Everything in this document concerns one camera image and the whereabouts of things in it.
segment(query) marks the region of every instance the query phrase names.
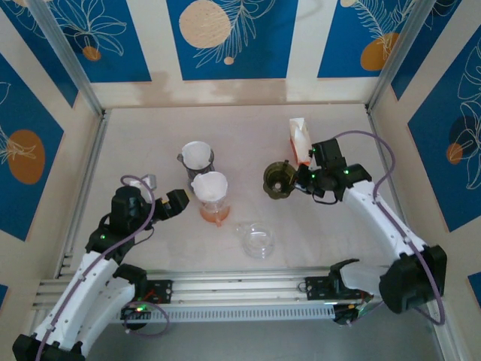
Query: orange circle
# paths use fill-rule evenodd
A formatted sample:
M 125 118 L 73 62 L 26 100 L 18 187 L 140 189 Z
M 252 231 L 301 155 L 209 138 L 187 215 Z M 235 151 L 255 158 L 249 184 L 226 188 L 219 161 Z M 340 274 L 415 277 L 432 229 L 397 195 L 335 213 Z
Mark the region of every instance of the orange circle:
M 11 152 L 8 156 L 8 167 L 12 175 L 23 184 L 37 183 L 45 166 L 42 140 L 31 130 L 17 130 L 8 139 L 7 149 Z
M 100 58 L 102 58 L 100 51 L 98 51 L 96 48 L 91 46 L 84 47 L 82 49 L 82 54 L 91 62 L 97 62 L 100 60 Z
M 461 159 L 463 158 L 463 148 L 461 145 L 457 143 L 453 143 L 448 147 L 448 150 L 446 151 L 446 156 L 448 158 L 448 161 L 456 165 L 458 164 Z
M 386 48 L 387 55 L 391 53 L 394 44 L 398 40 L 397 32 L 390 32 L 381 38 L 373 40 L 364 48 L 361 55 L 361 66 L 364 70 L 378 71 L 386 64 L 387 56 L 384 52 Z

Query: metal bracket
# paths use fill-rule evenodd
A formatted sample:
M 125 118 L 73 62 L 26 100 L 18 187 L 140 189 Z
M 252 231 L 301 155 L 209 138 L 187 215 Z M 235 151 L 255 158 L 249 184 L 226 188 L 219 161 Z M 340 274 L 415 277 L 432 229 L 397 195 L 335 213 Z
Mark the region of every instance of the metal bracket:
M 170 304 L 172 295 L 172 280 L 147 281 L 147 293 L 140 301 L 160 304 Z
M 361 290 L 351 290 L 344 287 L 341 291 L 337 291 L 332 285 L 332 279 L 327 277 L 306 277 L 306 291 L 308 301 L 318 300 L 362 300 L 363 292 Z

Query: orange liquid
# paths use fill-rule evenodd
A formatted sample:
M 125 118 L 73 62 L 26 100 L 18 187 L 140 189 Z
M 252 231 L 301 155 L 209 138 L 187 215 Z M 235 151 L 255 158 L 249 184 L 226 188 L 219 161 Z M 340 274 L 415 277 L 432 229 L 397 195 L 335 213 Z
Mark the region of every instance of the orange liquid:
M 218 212 L 209 212 L 205 208 L 201 207 L 201 216 L 207 222 L 216 223 L 218 227 L 221 226 L 221 222 L 227 218 L 229 212 L 231 211 L 231 207 L 225 207 Z

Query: floral wall pattern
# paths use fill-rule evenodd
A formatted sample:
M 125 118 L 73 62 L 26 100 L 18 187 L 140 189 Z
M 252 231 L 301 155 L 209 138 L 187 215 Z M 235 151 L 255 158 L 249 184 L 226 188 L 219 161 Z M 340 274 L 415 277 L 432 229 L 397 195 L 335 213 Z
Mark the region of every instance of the floral wall pattern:
M 409 122 L 450 231 L 481 215 L 481 27 Z
M 376 77 L 417 0 L 339 0 L 318 77 Z
M 0 0 L 0 4 L 39 57 L 36 44 L 49 45 L 25 3 Z M 126 0 L 49 0 L 46 4 L 91 82 L 151 81 Z
M 286 77 L 297 0 L 167 0 L 184 80 Z
M 407 86 L 460 3 L 461 0 L 437 0 L 434 4 L 424 26 L 416 37 L 413 45 L 411 45 L 409 53 L 406 55 L 398 73 L 391 82 L 392 89 L 398 100 L 402 97 Z
M 68 76 L 59 58 L 44 37 L 44 33 L 30 14 L 26 4 L 20 0 L 0 0 L 0 8 L 15 26 L 38 62 L 49 74 L 60 93 L 71 107 L 74 106 L 78 89 Z
M 0 229 L 27 239 L 63 130 L 0 55 Z

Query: cable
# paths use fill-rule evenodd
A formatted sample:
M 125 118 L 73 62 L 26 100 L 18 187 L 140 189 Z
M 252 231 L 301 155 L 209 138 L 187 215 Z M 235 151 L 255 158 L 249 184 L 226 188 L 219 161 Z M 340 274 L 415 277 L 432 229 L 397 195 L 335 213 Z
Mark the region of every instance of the cable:
M 65 310 L 65 308 L 67 307 L 68 303 L 70 302 L 70 300 L 72 299 L 73 295 L 75 294 L 75 291 L 77 291 L 78 287 L 80 286 L 80 284 L 83 282 L 83 280 L 85 280 L 86 276 L 90 273 L 90 271 L 92 271 L 92 269 L 101 261 L 105 258 L 105 256 L 107 256 L 110 252 L 112 252 L 113 250 L 116 250 L 118 247 L 124 245 L 125 243 L 127 243 L 128 241 L 130 241 L 131 239 L 133 239 L 136 235 L 138 235 L 140 232 L 142 232 L 145 227 L 147 227 L 147 225 L 150 223 L 150 221 L 152 220 L 152 217 L 153 217 L 153 213 L 156 209 L 156 200 L 155 200 L 155 197 L 153 195 L 153 192 L 152 190 L 150 189 L 149 185 L 144 182 L 142 179 L 140 179 L 139 177 L 135 177 L 134 175 L 124 175 L 123 177 L 120 178 L 120 182 L 124 185 L 124 186 L 128 186 L 129 184 L 126 183 L 126 179 L 133 179 L 135 181 L 138 181 L 140 182 L 140 184 L 142 184 L 143 187 L 145 187 L 145 189 L 147 190 L 147 192 L 149 193 L 149 197 L 150 197 L 150 203 L 152 204 L 152 207 L 150 208 L 150 212 L 149 212 L 149 215 L 147 216 L 147 219 L 145 220 L 144 223 L 142 223 L 142 225 L 135 231 L 133 232 L 131 235 L 125 237 L 122 241 L 118 241 L 117 243 L 115 243 L 112 247 L 109 247 L 108 249 L 106 249 L 101 255 L 99 255 L 95 261 L 93 261 L 87 268 L 86 270 L 82 273 L 82 275 L 77 279 L 77 281 L 74 283 L 73 287 L 70 289 L 70 291 L 68 292 L 67 296 L 65 297 L 65 299 L 63 300 L 62 304 L 60 305 L 59 307 L 59 310 L 55 313 L 55 316 L 53 317 L 52 319 L 52 322 L 50 323 L 50 329 L 48 329 L 46 332 L 45 332 L 45 335 L 44 337 L 42 338 L 42 341 L 40 343 L 40 347 L 38 348 L 38 352 L 37 352 L 37 356 L 35 357 L 35 361 L 40 361 L 40 358 L 42 356 L 42 352 L 44 351 L 44 348 L 45 348 L 45 345 L 47 344 L 47 340 L 48 338 L 50 337 L 50 334 L 52 333 L 52 331 L 55 329 L 55 325 L 57 324 L 57 322 L 59 321 L 59 318 L 60 316 L 62 315 L 62 312 Z
M 375 305 L 374 307 L 372 307 L 372 309 L 369 310 L 368 313 L 356 318 L 355 320 L 352 320 L 352 321 L 348 321 L 348 326 L 351 327 L 354 323 L 357 323 L 359 322 L 360 320 L 362 320 L 364 317 L 368 316 L 369 314 L 372 314 L 373 312 L 375 312 L 375 310 L 377 310 L 378 308 L 380 308 L 380 306 L 384 305 L 384 301 L 381 301 L 380 303 L 378 303 L 377 305 Z
M 157 338 L 157 337 L 160 337 L 160 336 L 164 335 L 171 325 L 171 320 L 170 320 L 167 312 L 165 312 L 159 305 L 156 305 L 155 303 L 151 303 L 151 302 L 135 301 L 135 302 L 127 303 L 122 308 L 130 307 L 130 306 L 144 306 L 144 305 L 150 306 L 151 308 L 155 308 L 157 311 L 159 311 L 161 314 L 164 315 L 165 320 L 167 321 L 167 324 L 165 325 L 164 329 L 161 332 L 157 332 L 157 333 L 154 333 L 152 335 L 148 335 L 146 333 L 140 333 L 140 332 L 132 331 L 132 330 L 128 329 L 127 328 L 127 320 L 130 318 L 130 316 L 135 314 L 135 312 L 132 312 L 131 314 L 126 316 L 126 318 L 123 321 L 123 326 L 126 328 L 126 332 L 129 333 L 129 334 L 132 333 L 136 336 L 140 336 L 140 337 L 144 337 L 144 338 Z
M 315 203 L 318 203 L 320 205 L 335 205 L 336 203 L 339 202 L 339 199 L 337 199 L 336 196 L 334 196 L 336 199 L 333 201 L 333 202 L 324 202 L 324 201 L 320 201 L 318 199 L 316 199 L 316 197 L 314 196 L 314 193 L 313 193 L 313 200 Z
M 443 300 L 441 299 L 441 294 L 437 288 L 437 285 L 436 285 L 436 281 L 434 280 L 434 276 L 433 274 L 431 273 L 431 270 L 429 269 L 429 266 L 428 264 L 426 263 L 424 257 L 422 256 L 422 254 L 418 251 L 418 249 L 416 248 L 416 246 L 414 245 L 413 241 L 411 241 L 411 239 L 409 238 L 409 236 L 407 235 L 407 233 L 403 230 L 403 227 L 401 227 L 400 224 L 398 224 L 398 222 L 396 222 L 396 220 L 392 217 L 392 215 L 384 208 L 384 206 L 381 204 L 381 202 L 378 202 L 376 200 L 377 196 L 378 196 L 378 189 L 380 188 L 381 184 L 388 178 L 391 176 L 392 172 L 394 171 L 394 168 L 396 166 L 396 158 L 395 158 L 395 155 L 394 155 L 394 151 L 392 150 L 392 148 L 389 146 L 389 144 L 384 140 L 382 139 L 380 136 L 378 135 L 375 135 L 373 133 L 369 133 L 369 132 L 365 132 L 363 130 L 349 130 L 347 132 L 342 132 L 336 136 L 333 137 L 333 139 L 336 139 L 336 138 L 340 138 L 340 137 L 343 137 L 345 135 L 348 135 L 348 134 L 362 134 L 362 135 L 366 135 L 368 137 L 371 137 L 371 138 L 374 138 L 376 141 L 380 142 L 384 148 L 387 149 L 387 151 L 389 152 L 389 155 L 391 156 L 391 166 L 389 167 L 389 170 L 386 172 L 386 174 L 381 177 L 381 179 L 379 179 L 375 184 L 374 184 L 374 190 L 373 190 L 373 199 L 374 201 L 376 202 L 376 205 L 377 207 L 381 210 L 381 212 L 386 216 L 386 218 L 392 223 L 392 225 L 396 228 L 396 230 L 399 232 L 399 234 L 403 237 L 403 239 L 407 240 L 407 245 L 411 248 L 411 250 L 413 250 L 414 254 L 416 255 L 416 257 L 418 258 L 418 260 L 421 262 L 421 265 L 422 267 L 424 268 L 424 271 L 426 273 L 426 276 L 428 276 L 428 280 L 429 280 L 429 284 L 431 285 L 431 288 L 433 290 L 433 293 L 434 293 L 434 297 L 436 299 L 436 303 L 437 303 L 437 307 L 439 308 L 439 313 L 440 313 L 440 320 L 435 320 L 434 318 L 432 318 L 430 315 L 426 314 L 423 310 L 421 310 L 420 308 L 414 308 L 416 311 L 418 311 L 420 314 L 422 314 L 424 317 L 428 318 L 432 323 L 434 323 L 435 325 L 438 325 L 438 326 L 442 326 L 445 322 L 446 322 L 446 312 L 444 310 L 444 304 L 443 304 Z
M 153 236 L 153 234 L 154 234 L 155 232 L 156 232 L 156 229 L 152 227 L 152 232 L 151 232 L 146 238 L 144 238 L 144 239 L 142 239 L 141 241 L 137 242 L 135 245 L 138 246 L 140 243 L 150 240 L 150 238 Z

